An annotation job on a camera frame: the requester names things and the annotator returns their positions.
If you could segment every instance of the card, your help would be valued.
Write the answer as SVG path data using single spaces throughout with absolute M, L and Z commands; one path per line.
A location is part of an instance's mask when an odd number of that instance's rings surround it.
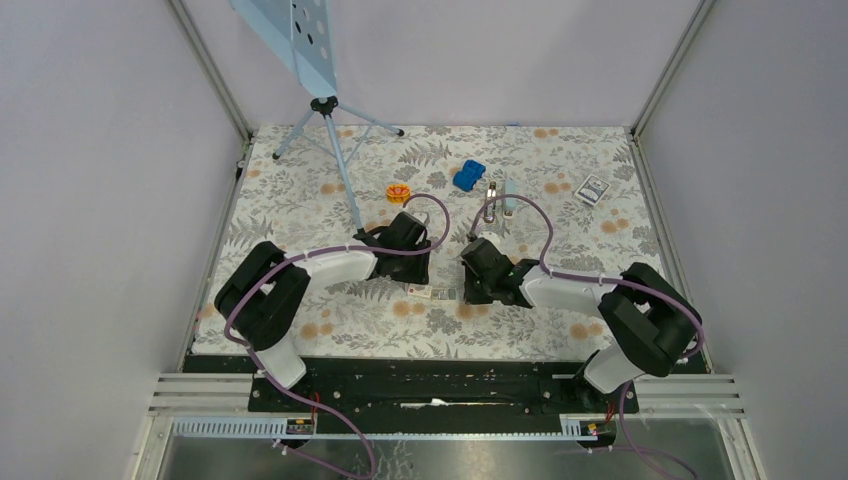
M 595 174 L 591 174 L 583 180 L 580 187 L 574 191 L 574 196 L 591 206 L 595 206 L 604 198 L 604 194 L 609 190 L 609 183 L 601 180 Z
M 430 298 L 433 293 L 433 287 L 429 285 L 414 285 L 410 283 L 406 288 L 406 293 L 413 297 Z

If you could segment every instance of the leaf pattern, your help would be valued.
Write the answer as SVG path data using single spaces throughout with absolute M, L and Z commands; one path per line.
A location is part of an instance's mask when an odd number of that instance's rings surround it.
M 365 126 L 341 126 L 341 146 L 349 155 Z M 400 207 L 386 201 L 392 183 L 412 193 L 427 192 L 451 211 L 448 240 L 430 257 L 430 284 L 456 288 L 461 295 L 459 253 L 483 203 L 485 185 L 515 181 L 518 193 L 534 199 L 555 223 L 548 261 L 559 268 L 617 273 L 632 262 L 660 268 L 659 244 L 622 128 L 403 127 L 398 138 L 374 128 L 348 173 L 363 222 L 387 224 Z M 283 250 L 352 243 L 354 233 L 345 187 L 332 157 L 299 138 L 278 160 L 271 154 L 291 127 L 264 126 L 256 137 L 245 177 L 203 309 L 198 312 L 192 351 L 243 354 L 222 334 L 224 319 L 212 301 L 221 286 L 258 242 Z M 331 148 L 324 127 L 306 133 Z M 466 159 L 486 166 L 471 192 L 450 179 Z M 577 201 L 574 189 L 589 174 L 610 183 L 592 208 Z M 445 226 L 441 211 L 426 200 L 409 208 L 429 214 L 431 237 Z M 496 236 L 514 260 L 538 258 L 547 229 L 530 207 L 518 204 L 515 217 L 481 231 Z M 602 321 L 564 310 L 503 305 L 463 306 L 458 301 L 409 296 L 405 285 L 379 278 L 308 291 L 292 326 L 303 355 L 393 358 L 585 360 L 612 335 Z
M 445 188 L 448 184 L 448 179 L 444 172 L 433 172 L 427 177 L 427 185 L 433 188 Z
M 398 161 L 426 167 L 431 163 L 435 164 L 441 159 L 447 159 L 451 155 L 453 154 L 450 148 L 443 145 L 441 141 L 438 144 L 435 142 L 415 143 L 403 152 L 403 155 L 400 156 Z

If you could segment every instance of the floral tablecloth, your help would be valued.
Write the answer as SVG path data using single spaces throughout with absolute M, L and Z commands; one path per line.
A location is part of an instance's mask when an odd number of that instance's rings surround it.
M 297 252 L 351 241 L 355 228 L 334 158 L 303 138 L 279 160 L 271 158 L 290 128 L 264 126 L 258 133 L 209 298 L 198 313 L 192 345 L 196 354 L 244 353 L 224 338 L 224 318 L 212 300 L 256 243 L 271 240 Z M 365 128 L 339 127 L 346 153 Z M 640 261 L 661 268 L 624 129 L 403 128 L 402 138 L 373 128 L 350 163 L 349 174 L 367 229 L 387 225 L 400 211 L 386 201 L 390 184 L 405 183 L 413 193 L 444 200 L 453 225 L 448 241 L 431 255 L 434 287 L 461 286 L 458 255 L 471 219 L 483 203 L 488 181 L 503 185 L 506 178 L 555 223 L 551 265 L 617 273 Z M 324 127 L 307 127 L 306 133 L 330 148 Z M 451 178 L 469 158 L 484 164 L 486 173 L 465 193 Z M 611 185 L 596 207 L 573 196 L 591 173 Z M 426 199 L 413 202 L 413 210 L 430 215 L 429 234 L 438 237 L 445 225 L 441 210 Z M 538 214 L 520 203 L 513 219 L 498 218 L 485 229 L 499 236 L 501 251 L 513 260 L 537 258 L 547 234 Z M 307 295 L 292 328 L 295 345 L 307 356 L 582 361 L 612 339 L 602 321 L 581 314 L 424 300 L 385 278 Z

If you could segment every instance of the white wall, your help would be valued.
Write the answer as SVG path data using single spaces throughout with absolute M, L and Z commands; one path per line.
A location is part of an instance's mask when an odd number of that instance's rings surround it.
M 848 3 L 719 2 L 643 136 L 770 479 L 845 478 Z
M 186 4 L 247 120 L 296 123 L 309 96 L 229 2 Z M 334 1 L 339 95 L 400 124 L 630 125 L 697 4 Z
M 120 478 L 239 141 L 164 1 L 0 2 L 0 478 Z

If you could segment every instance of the purple cable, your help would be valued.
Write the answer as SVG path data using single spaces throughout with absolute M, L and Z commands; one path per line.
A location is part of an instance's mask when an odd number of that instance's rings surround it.
M 557 454 L 558 455 L 588 455 L 588 454 L 591 453 L 592 455 L 594 455 L 594 454 L 597 454 L 597 453 L 636 452 L 637 451 L 633 447 L 618 447 L 618 446 L 598 447 L 598 448 L 592 448 L 590 450 L 584 450 L 584 449 L 566 450 L 564 452 L 558 452 Z M 696 480 L 698 478 L 700 478 L 698 476 L 698 472 L 696 472 L 694 468 L 692 468 L 688 463 L 684 462 L 683 459 L 681 459 L 679 457 L 675 457 L 674 455 L 672 455 L 670 453 L 663 452 L 662 450 L 655 450 L 653 448 L 641 448 L 641 450 L 646 455 L 654 455 L 656 457 L 663 457 L 665 459 L 671 460 L 672 462 L 680 465 L 681 467 L 685 468 L 689 473 L 691 473 L 692 478 L 694 478 Z
M 401 256 L 422 255 L 424 253 L 435 250 L 436 248 L 439 247 L 439 245 L 441 245 L 445 241 L 445 239 L 448 237 L 448 232 L 450 231 L 450 214 L 448 213 L 448 207 L 445 206 L 445 204 L 441 200 L 439 200 L 438 198 L 436 198 L 432 195 L 429 195 L 427 193 L 417 193 L 415 195 L 410 196 L 405 202 L 403 202 L 404 208 L 406 208 L 406 204 L 409 203 L 410 200 L 412 200 L 413 198 L 418 198 L 418 197 L 429 198 L 430 200 L 433 200 L 434 202 L 436 202 L 436 204 L 442 209 L 442 212 L 444 212 L 444 214 L 445 214 L 445 231 L 444 231 L 444 233 L 442 233 L 442 236 L 438 240 L 436 240 L 432 245 L 430 245 L 429 247 L 421 249 L 421 250 L 405 251 L 405 250 L 391 250 L 391 249 L 388 249 L 388 248 L 380 248 L 380 247 L 368 247 L 368 246 L 365 246 L 365 245 L 350 245 L 350 246 L 339 245 L 339 246 L 335 246 L 335 247 L 325 247 L 325 248 L 316 249 L 314 251 L 309 252 L 309 257 L 311 258 L 311 257 L 317 256 L 317 255 L 325 255 L 327 253 L 344 252 L 344 251 L 349 251 L 349 250 L 361 251 L 361 252 L 374 252 L 374 253 L 390 253 L 390 254 L 393 254 L 393 255 L 401 255 Z M 307 258 L 307 256 L 303 253 L 301 253 L 299 255 L 295 255 L 293 257 L 287 258 L 282 263 L 274 266 L 274 268 L 269 270 L 268 273 L 266 273 L 265 276 L 260 278 L 259 281 L 256 282 L 255 285 L 250 287 L 250 290 L 248 290 L 247 293 L 245 293 L 245 295 L 242 297 L 242 299 L 239 300 L 239 302 L 236 304 L 235 308 L 233 308 L 233 311 L 230 313 L 230 316 L 227 317 L 227 322 L 224 324 L 224 336 L 228 340 L 235 342 L 235 343 L 238 343 L 239 345 L 246 347 L 247 348 L 247 354 L 250 356 L 251 359 L 253 359 L 253 363 L 256 364 L 256 367 L 259 370 L 265 371 L 266 370 L 265 365 L 262 363 L 262 361 L 259 359 L 259 357 L 256 356 L 256 352 L 254 352 L 253 349 L 250 348 L 250 344 L 247 341 L 242 340 L 241 338 L 238 338 L 238 337 L 236 337 L 235 335 L 232 334 L 231 330 L 232 330 L 232 327 L 233 327 L 233 322 L 235 321 L 238 314 L 241 312 L 241 309 L 244 308 L 244 306 L 247 304 L 247 302 L 256 294 L 256 292 L 259 291 L 260 288 L 262 288 L 263 285 L 265 285 L 265 283 L 268 280 L 270 280 L 272 277 L 274 277 L 274 275 L 276 275 L 278 272 L 280 272 L 282 269 L 286 268 L 290 264 L 292 264 L 294 262 L 298 262 L 300 260 L 303 260 L 304 258 Z M 346 472 L 346 471 L 342 470 L 341 468 L 336 467 L 335 465 L 327 462 L 326 460 L 322 460 L 320 458 L 309 455 L 308 453 L 298 451 L 297 449 L 291 449 L 291 450 L 286 450 L 286 451 L 291 451 L 292 453 L 294 453 L 297 456 L 300 456 L 300 457 L 303 457 L 307 460 L 315 462 L 318 465 L 321 465 L 322 467 L 327 468 L 329 470 L 332 470 L 332 471 L 334 471 L 334 472 L 336 472 L 340 475 L 345 475 L 345 476 L 355 478 L 355 479 L 358 479 L 358 480 L 367 480 L 367 479 L 372 478 L 374 475 L 377 474 L 377 459 L 374 457 L 374 449 L 368 443 L 368 439 L 365 438 L 365 435 L 362 433 L 362 431 L 359 430 L 359 428 L 357 428 L 356 425 L 354 425 L 353 422 L 349 418 L 347 418 L 344 414 L 342 414 L 341 412 L 339 412 L 338 410 L 336 410 L 336 409 L 334 409 L 330 406 L 324 405 L 323 403 L 314 402 L 312 400 L 309 400 L 308 398 L 301 397 L 300 395 L 292 392 L 291 390 L 287 389 L 282 384 L 280 384 L 280 382 L 278 382 L 276 378 L 274 378 L 270 374 L 267 374 L 267 372 L 266 372 L 265 378 L 267 378 L 268 381 L 271 382 L 271 385 L 273 385 L 281 393 L 291 397 L 294 400 L 297 400 L 298 402 L 304 403 L 304 404 L 309 405 L 311 407 L 320 408 L 321 410 L 324 410 L 325 412 L 331 413 L 331 414 L 335 415 L 339 420 L 344 422 L 348 427 L 350 427 L 350 429 L 353 431 L 353 433 L 355 433 L 356 436 L 358 436 L 359 439 L 362 441 L 362 444 L 365 445 L 365 451 L 368 453 L 368 460 L 371 462 L 371 471 L 369 473 L 365 474 L 365 475 L 359 475 L 359 474 L 355 474 L 355 473 L 351 473 L 351 472 Z
M 548 239 L 545 241 L 545 245 L 542 247 L 541 253 L 539 253 L 539 268 L 541 268 L 543 272 L 545 272 L 548 275 L 551 275 L 553 277 L 562 278 L 562 279 L 565 279 L 565 280 L 575 280 L 575 281 L 578 281 L 578 282 L 586 282 L 586 283 L 601 283 L 601 284 L 611 283 L 611 284 L 614 284 L 614 285 L 621 285 L 623 287 L 628 287 L 628 288 L 632 288 L 634 290 L 639 290 L 640 292 L 644 292 L 644 293 L 647 293 L 648 295 L 656 297 L 656 298 L 662 300 L 663 302 L 671 305 L 672 307 L 676 308 L 681 313 L 683 313 L 686 316 L 686 318 L 688 318 L 689 321 L 692 322 L 692 325 L 695 327 L 697 343 L 695 344 L 695 346 L 691 350 L 687 350 L 687 351 L 683 352 L 683 354 L 681 355 L 681 358 L 689 358 L 692 355 L 695 355 L 696 353 L 701 351 L 701 349 L 704 347 L 704 328 L 701 326 L 701 322 L 698 321 L 698 317 L 696 317 L 695 314 L 692 313 L 691 310 L 686 308 L 682 303 L 680 303 L 677 300 L 675 300 L 674 298 L 666 295 L 665 293 L 662 293 L 662 292 L 655 290 L 653 288 L 650 288 L 650 287 L 646 287 L 646 286 L 641 285 L 641 284 L 636 283 L 636 282 L 624 280 L 623 278 L 607 278 L 607 277 L 601 277 L 601 276 L 598 276 L 598 275 L 588 275 L 588 274 L 587 275 L 577 275 L 577 274 L 574 274 L 574 273 L 562 273 L 562 272 L 551 271 L 551 269 L 548 268 L 547 263 L 545 263 L 545 254 L 547 254 L 548 248 L 551 246 L 551 242 L 554 239 L 554 226 L 551 223 L 551 219 L 548 218 L 548 215 L 545 213 L 545 211 L 542 210 L 542 208 L 539 205 L 537 205 L 536 202 L 534 202 L 533 200 L 530 200 L 529 198 L 527 198 L 523 195 L 516 195 L 516 194 L 513 194 L 513 193 L 506 193 L 506 194 L 503 194 L 503 195 L 498 195 L 497 197 L 490 198 L 489 200 L 487 200 L 483 204 L 483 206 L 480 208 L 480 210 L 477 211 L 477 215 L 474 216 L 474 221 L 471 223 L 471 233 L 474 233 L 474 231 L 477 230 L 477 223 L 480 221 L 480 216 L 483 214 L 483 211 L 486 209 L 486 207 L 489 206 L 489 204 L 496 202 L 498 200 L 504 199 L 504 198 L 516 198 L 518 200 L 524 201 L 525 203 L 527 203 L 531 207 L 535 208 L 536 211 L 539 212 L 539 214 L 542 216 L 542 219 L 545 220 L 545 224 L 548 226 Z
M 652 449 L 648 449 L 648 448 L 642 448 L 642 447 L 637 447 L 637 446 L 636 446 L 636 444 L 635 444 L 635 443 L 633 443 L 633 440 L 631 440 L 631 439 L 630 439 L 630 432 L 628 432 L 628 431 L 627 431 L 627 424 L 626 424 L 626 423 L 625 423 L 625 421 L 624 421 L 624 400 L 625 400 L 625 398 L 627 398 L 627 391 L 630 389 L 630 385 L 632 385 L 632 384 L 633 384 L 633 381 L 632 381 L 632 380 L 628 380 L 628 381 L 624 382 L 624 385 L 623 385 L 623 386 L 622 386 L 622 388 L 621 388 L 621 396 L 620 396 L 620 397 L 619 397 L 619 399 L 618 399 L 618 420 L 619 420 L 619 422 L 618 422 L 618 423 L 620 423 L 620 424 L 621 424 L 621 432 L 624 434 L 624 438 L 627 440 L 627 443 L 629 443 L 629 444 L 630 444 L 629 450 L 631 450 L 631 451 L 635 452 L 635 453 L 636 453 L 636 455 L 639 455 L 639 458 L 641 458 L 641 459 L 642 459 L 642 461 L 643 461 L 643 462 L 645 462 L 645 464 L 646 464 L 647 466 L 651 467 L 651 469 L 652 469 L 653 471 L 655 471 L 655 472 L 659 473 L 659 474 L 660 474 L 663 478 L 668 478 L 668 479 L 670 479 L 670 480 L 687 480 L 687 479 L 685 479 L 685 478 L 682 478 L 682 477 L 676 477 L 676 476 L 674 476 L 674 475 L 672 475 L 672 474 L 668 473 L 668 472 L 667 472 L 666 470 L 664 470 L 662 467 L 660 467 L 659 465 L 657 465 L 656 463 L 654 463 L 654 462 L 653 462 L 653 460 L 651 460 L 650 458 L 648 458 L 648 455 L 647 455 L 647 454 L 650 454 L 650 453 L 652 453 L 652 452 L 656 452 L 656 450 L 652 450 Z M 664 456 L 666 456 L 666 458 L 670 458 L 670 459 L 671 459 L 671 460 L 673 460 L 675 463 L 677 463 L 677 464 L 678 464 L 678 465 L 680 465 L 681 467 L 683 467 L 683 468 L 685 468 L 686 470 L 688 470 L 688 471 L 689 471 L 689 473 L 691 473 L 691 474 L 692 474 L 692 477 L 693 477 L 695 480 L 698 480 L 698 478 L 700 478 L 700 477 L 698 477 L 698 472 L 696 472 L 694 468 L 690 467 L 690 466 L 689 466 L 686 462 L 684 462 L 683 460 L 681 460 L 681 459 L 679 459 L 679 458 L 677 458 L 677 457 L 673 457 L 671 454 L 668 454 L 668 453 L 665 453 L 665 452 L 660 452 L 660 453 L 662 453 Z
M 689 358 L 692 355 L 695 355 L 696 353 L 701 351 L 701 348 L 703 348 L 703 346 L 704 346 L 704 329 L 701 326 L 701 322 L 698 321 L 698 318 L 695 316 L 695 314 L 691 310 L 689 310 L 682 303 L 671 298 L 670 296 L 668 296 L 668 295 L 666 295 L 666 294 L 664 294 L 660 291 L 654 290 L 653 288 L 646 287 L 644 285 L 641 285 L 641 284 L 638 284 L 638 283 L 635 283 L 635 282 L 631 282 L 629 280 L 624 280 L 624 279 L 621 279 L 621 278 L 606 278 L 606 277 L 601 277 L 601 276 L 598 276 L 598 275 L 578 275 L 578 274 L 572 274 L 572 273 L 560 273 L 560 272 L 551 271 L 551 269 L 548 268 L 547 264 L 545 263 L 545 254 L 548 252 L 548 248 L 551 246 L 551 242 L 553 241 L 553 238 L 554 238 L 554 226 L 551 223 L 551 219 L 548 218 L 548 215 L 545 213 L 545 211 L 542 210 L 542 208 L 539 205 L 537 205 L 536 202 L 534 202 L 533 200 L 530 200 L 529 198 L 527 198 L 523 195 L 515 195 L 515 194 L 512 194 L 512 193 L 507 193 L 507 194 L 499 195 L 499 196 L 488 199 L 483 204 L 483 206 L 480 208 L 480 210 L 477 211 L 477 215 L 474 216 L 474 221 L 471 223 L 471 233 L 474 233 L 474 231 L 477 229 L 477 223 L 480 221 L 480 216 L 483 214 L 483 211 L 486 209 L 486 207 L 489 206 L 489 204 L 496 202 L 496 201 L 503 199 L 503 198 L 516 198 L 518 200 L 524 201 L 525 203 L 527 203 L 531 207 L 535 208 L 536 211 L 539 212 L 539 214 L 542 216 L 542 219 L 545 220 L 545 224 L 548 226 L 548 239 L 545 241 L 545 245 L 542 247 L 542 252 L 539 254 L 539 267 L 542 269 L 543 272 L 545 272 L 548 275 L 551 275 L 553 277 L 562 278 L 562 279 L 565 279 L 565 280 L 575 280 L 575 281 L 578 281 L 578 282 L 587 282 L 587 283 L 596 283 L 596 282 L 597 283 L 611 283 L 611 284 L 615 284 L 615 285 L 621 285 L 621 286 L 624 286 L 624 287 L 632 288 L 634 290 L 639 290 L 641 292 L 647 293 L 648 295 L 652 295 L 652 296 L 668 303 L 669 305 L 673 306 L 674 308 L 676 308 L 680 312 L 682 312 L 684 315 L 686 315 L 686 317 L 689 319 L 690 322 L 692 322 L 692 325 L 695 327 L 695 331 L 696 331 L 696 335 L 697 335 L 697 343 L 696 343 L 695 347 L 693 347 L 691 350 L 683 352 L 682 358 Z M 631 450 L 631 451 L 635 452 L 637 455 L 639 455 L 639 458 L 641 458 L 642 461 L 644 461 L 646 465 L 651 467 L 654 471 L 656 471 L 657 473 L 662 475 L 664 478 L 674 479 L 674 480 L 682 480 L 682 479 L 680 479 L 680 477 L 675 477 L 674 475 L 671 475 L 670 473 L 666 472 L 659 465 L 657 465 L 656 463 L 651 461 L 648 458 L 648 456 L 646 455 L 646 453 L 651 453 L 652 452 L 651 450 L 643 449 L 643 448 L 636 446 L 636 444 L 634 444 L 633 441 L 630 439 L 630 434 L 627 431 L 627 426 L 624 423 L 624 399 L 625 399 L 625 395 L 627 393 L 627 390 L 630 387 L 630 384 L 632 384 L 632 383 L 633 383 L 632 381 L 627 381 L 626 383 L 624 383 L 624 388 L 622 388 L 622 390 L 621 390 L 621 399 L 619 400 L 619 409 L 618 409 L 619 418 L 621 419 L 621 431 L 624 432 L 624 438 L 626 438 L 627 443 L 630 444 L 630 446 L 626 447 L 626 449 Z M 696 479 L 698 478 L 698 474 L 695 472 L 695 470 L 692 469 L 691 467 L 689 467 L 688 465 L 686 465 L 682 460 L 680 460 L 676 457 L 672 457 L 671 455 L 669 455 L 665 452 L 658 452 L 658 453 L 660 455 L 666 456 L 667 458 L 671 458 L 673 461 L 680 464 L 686 470 L 691 472 L 692 475 Z

